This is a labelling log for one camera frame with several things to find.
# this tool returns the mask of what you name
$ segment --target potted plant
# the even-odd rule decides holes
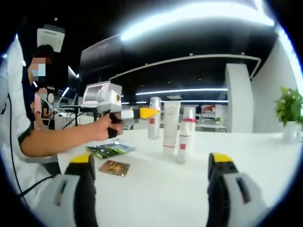
[[[281,87],[282,96],[275,101],[276,117],[283,123],[283,140],[293,141],[296,139],[298,126],[303,123],[301,109],[303,98],[298,90]]]
[[[222,118],[221,117],[216,117],[215,120],[216,124],[221,124],[222,123]]]

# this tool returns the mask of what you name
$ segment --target green leaves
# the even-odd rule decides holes
[[[301,116],[303,97],[299,91],[281,87],[281,92],[282,96],[275,101],[275,112],[278,120],[283,122],[284,127],[289,121],[303,123],[303,116]]]

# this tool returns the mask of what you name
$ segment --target air conditioner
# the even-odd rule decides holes
[[[44,25],[37,29],[37,47],[51,45],[55,52],[60,52],[65,37],[65,30],[61,27]]]

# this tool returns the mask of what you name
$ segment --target white pot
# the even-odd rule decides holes
[[[283,128],[283,141],[284,142],[294,142],[297,140],[298,125],[296,122],[287,122],[286,126]]]

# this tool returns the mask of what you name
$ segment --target green packet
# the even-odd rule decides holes
[[[117,143],[110,143],[99,146],[87,146],[86,149],[97,158],[106,159],[117,155],[127,154],[134,151],[136,148]]]

